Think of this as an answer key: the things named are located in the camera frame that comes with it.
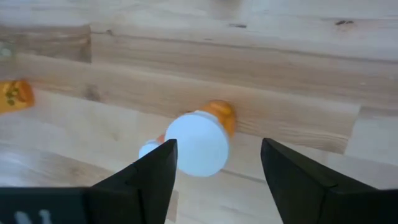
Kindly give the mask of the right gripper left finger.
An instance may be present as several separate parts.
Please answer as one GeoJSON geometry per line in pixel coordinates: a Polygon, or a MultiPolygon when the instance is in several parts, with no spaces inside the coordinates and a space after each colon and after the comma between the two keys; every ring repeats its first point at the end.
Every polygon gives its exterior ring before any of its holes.
{"type": "Polygon", "coordinates": [[[90,187],[90,224],[164,224],[177,171],[177,141],[167,140],[90,187]]]}

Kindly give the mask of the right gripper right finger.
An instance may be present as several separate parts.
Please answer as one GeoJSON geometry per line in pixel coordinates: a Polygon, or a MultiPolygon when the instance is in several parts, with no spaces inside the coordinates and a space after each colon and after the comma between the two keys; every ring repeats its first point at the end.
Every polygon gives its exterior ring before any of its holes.
{"type": "Polygon", "coordinates": [[[398,189],[371,187],[269,138],[261,162],[283,224],[398,224],[398,189]]]}

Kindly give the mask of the small red medicine bottle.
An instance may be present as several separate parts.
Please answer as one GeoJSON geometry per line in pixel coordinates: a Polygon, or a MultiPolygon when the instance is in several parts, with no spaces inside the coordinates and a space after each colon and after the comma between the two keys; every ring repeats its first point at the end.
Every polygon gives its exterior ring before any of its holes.
{"type": "Polygon", "coordinates": [[[165,142],[165,134],[161,134],[156,139],[147,141],[139,150],[139,158],[144,157],[146,154],[150,153],[164,142],[165,142]]]}

